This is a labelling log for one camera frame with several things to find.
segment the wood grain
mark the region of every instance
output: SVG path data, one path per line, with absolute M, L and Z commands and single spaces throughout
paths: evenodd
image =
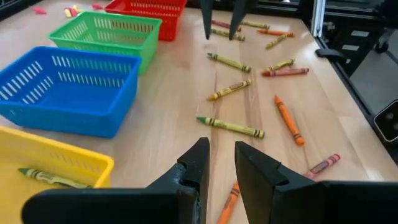
M 67 21 L 64 7 L 94 1 L 40 2 L 47 15 L 26 9 L 0 22 L 0 68 L 36 45 L 53 45 L 47 34 Z M 213 13 L 213 18 L 229 22 L 231 13 Z M 200 11 L 186 9 L 179 36 L 174 42 L 160 42 L 148 71 L 141 76 L 136 101 L 114 139 L 23 129 L 51 139 L 74 144 L 114 157 L 114 187 L 145 187 L 172 166 L 198 138 L 211 141 L 211 179 L 208 223 L 215 223 L 236 180 L 234 143 L 245 141 L 258 150 L 299 172 L 305 173 L 328 156 L 342 159 L 317 180 L 398 180 L 397 167 L 369 127 L 328 60 L 317 58 L 317 43 L 299 19 L 247 15 L 247 20 L 263 22 L 272 29 L 294 32 L 270 50 L 272 35 L 243 27 L 245 42 L 229 41 L 212 35 L 205 40 Z M 250 74 L 207 59 L 206 53 L 228 56 L 252 66 Z M 289 58 L 294 67 L 308 67 L 308 75 L 264 78 L 261 69 Z M 217 101 L 206 97 L 220 88 L 251 78 L 253 84 Z M 273 103 L 278 95 L 291 110 L 306 140 L 294 143 Z M 195 120 L 210 116 L 262 129 L 264 139 L 211 128 Z M 20 128 L 4 118 L 1 124 Z M 239 200 L 230 223 L 247 223 Z

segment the basket rim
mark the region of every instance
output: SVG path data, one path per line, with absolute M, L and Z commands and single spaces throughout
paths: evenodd
M 126 11 L 126 10 L 119 10 L 119 9 L 115 9 L 115 8 L 110 8 L 113 4 L 116 4 L 116 3 L 120 2 L 120 1 L 125 1 L 125 0 L 113 0 L 113 1 L 111 1 L 107 6 L 105 6 L 105 8 L 104 8 L 105 11 L 106 12 L 111 12 L 111 13 L 117 13 L 117 14 L 120 14 L 121 12 L 123 12 L 123 13 L 135 13 L 135 14 L 145 15 L 144 13 L 131 12 L 131 11 Z M 168 18 L 180 17 L 182 15 L 182 12 L 184 11 L 184 8 L 185 8 L 185 5 L 187 4 L 187 2 L 188 2 L 188 0 L 182 0 L 180 2 L 181 10 L 179 10 L 178 14 L 176 14 L 176 15 L 172 15 L 171 16 L 171 15 L 161 15 L 161 14 L 159 14 L 159 15 L 155 15 L 155 16 L 168 17 Z
M 141 66 L 141 62 L 142 59 L 138 56 L 134 56 L 134 55 L 121 55 L 121 54 L 111 54 L 111 53 L 104 53 L 104 52 L 92 52 L 92 51 L 86 51 L 86 50 L 73 50 L 73 49 L 68 49 L 68 48 L 62 48 L 62 47 L 47 47 L 47 46 L 38 46 L 38 47 L 34 47 L 32 48 L 30 51 L 26 52 L 23 56 L 21 56 L 20 58 L 18 58 L 17 60 L 15 60 L 14 62 L 12 62 L 11 64 L 9 64 L 6 68 L 4 68 L 2 71 L 0 71 L 0 76 L 3 73 L 6 73 L 9 69 L 11 69 L 12 66 L 16 66 L 16 64 L 22 60 L 23 58 L 26 58 L 29 54 L 31 54 L 32 52 L 36 51 L 36 50 L 40 50 L 40 49 L 48 49 L 48 50 L 56 50 L 56 51 L 68 51 L 68 52 L 78 52 L 79 54 L 86 54 L 86 55 L 106 55 L 106 56 L 110 56 L 110 57 L 116 57 L 116 58 L 133 58 L 134 60 L 137 60 L 137 63 L 135 63 L 135 65 L 131 68 L 131 72 L 128 75 L 125 83 L 131 81 L 131 79 L 133 78 L 134 75 L 131 75 L 131 73 L 133 71 L 137 71 L 137 79 L 138 79 L 138 73 L 139 73 L 139 67 Z M 121 95 L 127 91 L 126 90 L 126 85 L 123 85 L 119 91 L 118 94 L 116 94 L 113 102 L 110 104 L 110 106 L 108 107 L 107 110 L 104 111 L 87 111 L 87 110 L 74 110 L 74 109 L 70 109 L 70 108 L 63 108 L 62 110 L 58 107 L 54 107 L 54 106 L 43 106 L 43 105 L 34 105 L 34 104 L 29 104 L 26 105 L 24 103 L 21 102 L 15 102 L 15 101 L 0 101 L 0 105 L 12 105 L 12 106 L 29 106 L 31 108 L 37 108 L 37 109 L 42 109 L 42 110 L 52 110 L 52 111 L 62 111 L 62 112 L 67 112 L 67 113 L 84 113 L 84 114 L 88 114 L 88 115 L 94 115 L 94 116 L 108 116 L 112 113 L 114 107 L 116 106 L 117 101 L 120 99 Z
M 125 15 L 121 15 L 121 14 L 115 14 L 115 13 L 104 13 L 104 12 L 93 12 L 93 11 L 85 11 L 80 13 L 78 16 L 76 16 L 75 18 L 71 19 L 70 21 L 64 23 L 64 25 L 58 27 L 57 29 L 55 29 L 54 31 L 52 31 L 47 38 L 49 38 L 50 40 L 62 40 L 62 41 L 67 41 L 67 42 L 73 42 L 76 44 L 90 44 L 90 45 L 101 45 L 101 46 L 105 46 L 105 47 L 116 47 L 116 48 L 120 48 L 120 49 L 133 49 L 133 50 L 142 50 L 144 48 L 145 45 L 147 45 L 148 40 L 150 39 L 150 37 L 152 37 L 153 35 L 155 35 L 155 32 L 150 32 L 150 34 L 148 35 L 148 37 L 145 39 L 144 43 L 142 43 L 140 46 L 138 47 L 130 47 L 128 45 L 124 45 L 124 44 L 109 44 L 109 43 L 97 43 L 97 42 L 92 42 L 92 41 L 85 41 L 85 40 L 69 40 L 69 39 L 64 39 L 61 37 L 54 37 L 53 35 L 57 32 L 59 32 L 60 30 L 62 30 L 63 28 L 65 28 L 67 25 L 69 25 L 70 23 L 72 23 L 73 21 L 77 21 L 80 20 L 80 18 L 83 18 L 83 16 L 86 16 L 88 14 L 97 14 L 97 15 L 102 15 L 102 16 L 119 16 L 119 17 L 126 17 Z M 135 17 L 135 18 L 139 18 L 139 19 L 147 19 L 147 20 L 152 20 L 152 21 L 156 21 L 156 26 L 155 29 L 160 29 L 160 25 L 163 23 L 162 19 L 156 19 L 156 18 L 151 18 L 151 17 L 140 17 L 140 16 L 129 16 L 129 17 Z
M 52 140 L 52 139 L 48 139 L 42 136 L 38 136 L 36 134 L 31 134 L 31 133 L 26 133 L 24 131 L 21 130 L 17 130 L 17 129 L 13 129 L 13 128 L 9 128 L 6 126 L 1 126 L 0 125 L 0 133 L 4 132 L 4 133 L 8 133 L 8 134 L 12 134 L 15 136 L 20 136 L 22 138 L 25 139 L 29 139 L 29 140 L 33 140 L 33 141 L 37 141 L 37 142 L 41 142 L 44 144 L 48 144 L 51 145 L 53 147 L 57 147 L 59 149 L 62 149 L 64 151 L 69 151 L 69 152 L 73 152 L 76 154 L 81 154 L 87 157 L 91 157 L 91 158 L 95 158 L 95 159 L 99 159 L 101 161 L 104 161 L 105 163 L 107 163 L 106 168 L 103 170 L 103 172 L 100 174 L 100 176 L 98 177 L 95 185 L 93 186 L 94 188 L 98 188 L 98 187 L 102 187 L 105 179 L 110 177 L 111 171 L 113 170 L 114 167 L 114 160 L 112 157 L 98 153 L 98 152 L 94 152 L 94 151 L 90 151 L 88 149 L 83 149 L 82 147 L 77 147 L 77 146 L 73 146 L 71 144 L 67 144 L 64 142 L 60 142 L 60 141 L 56 141 L 56 140 Z

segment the yellow-green crayon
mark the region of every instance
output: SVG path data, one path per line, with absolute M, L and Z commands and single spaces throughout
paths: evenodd
M 224 37 L 229 37 L 229 32 L 226 32 L 226 31 L 223 31 L 223 30 L 211 29 L 211 32 L 214 33 L 214 34 L 222 35 Z M 244 41 L 246 38 L 243 35 L 235 34 L 234 35 L 234 39 L 235 40 L 239 40 L 239 41 Z
M 294 64 L 294 59 L 291 58 L 289 60 L 286 60 L 286 61 L 280 62 L 276 65 L 272 65 L 272 66 L 268 67 L 268 71 L 276 71 L 276 70 L 281 69 L 286 66 L 292 66 L 293 64 Z
M 287 34 L 280 35 L 278 38 L 276 38 L 275 40 L 273 40 L 269 44 L 267 44 L 266 49 L 269 50 L 269 49 L 273 48 L 275 45 L 281 43 L 286 38 L 287 38 Z
M 213 60 L 225 63 L 229 66 L 232 66 L 234 68 L 237 68 L 239 70 L 242 70 L 244 72 L 250 72 L 251 71 L 251 67 L 247 66 L 247 65 L 243 65 L 239 62 L 235 62 L 234 60 L 230 60 L 226 57 L 220 56 L 218 54 L 213 54 L 213 53 L 207 53 L 207 56 L 209 56 L 210 58 L 212 58 Z
M 251 26 L 251 27 L 258 27 L 258 28 L 264 28 L 264 29 L 269 29 L 269 25 L 267 24 L 260 24 L 258 22 L 251 22 L 251 21 L 242 21 L 241 25 L 245 26 Z
M 19 168 L 19 172 L 24 174 L 27 177 L 44 181 L 49 184 L 53 185 L 58 185 L 62 187 L 71 187 L 71 188 L 76 188 L 76 189 L 87 189 L 87 188 L 92 188 L 90 185 L 86 184 L 80 184 L 77 182 L 74 182 L 72 180 L 65 179 L 63 177 L 59 177 L 53 174 L 49 174 L 37 169 L 31 169 L 31 168 Z
M 246 80 L 246 81 L 243 81 L 243 82 L 240 82 L 240 83 L 231 85 L 231 86 L 228 87 L 228 88 L 224 88 L 224 89 L 222 89 L 222 90 L 217 91 L 217 92 L 214 93 L 213 95 L 209 96 L 209 97 L 207 98 L 207 100 L 217 100 L 218 98 L 220 98 L 220 97 L 222 97 L 222 96 L 225 96 L 225 95 L 228 95 L 228 94 L 230 94 L 230 93 L 233 93 L 233 92 L 235 92 L 236 90 L 240 90 L 240 89 L 242 89 L 242 88 L 244 88 L 244 87 L 246 87 L 246 86 L 248 86 L 248 85 L 250 85 L 250 84 L 251 84 L 251 79 L 248 79 L 248 80 Z
M 236 131 L 239 133 L 247 134 L 256 138 L 263 138 L 266 134 L 264 131 L 257 130 L 254 128 L 244 127 L 238 124 L 231 124 L 225 121 L 220 121 L 214 118 L 206 118 L 206 117 L 197 117 L 197 120 L 202 122 L 203 124 L 207 124 L 217 128 L 224 128 L 231 131 Z

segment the yellow basket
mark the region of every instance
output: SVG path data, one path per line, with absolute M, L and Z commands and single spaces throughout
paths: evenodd
M 22 223 L 23 204 L 34 194 L 56 188 L 25 177 L 28 167 L 90 184 L 109 187 L 112 158 L 86 149 L 0 126 L 0 223 Z

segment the floor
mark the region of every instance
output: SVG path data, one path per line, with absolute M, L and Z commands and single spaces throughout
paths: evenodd
M 371 51 L 351 76 L 351 81 L 377 114 L 398 98 L 398 32 L 389 41 L 389 50 L 384 54 Z

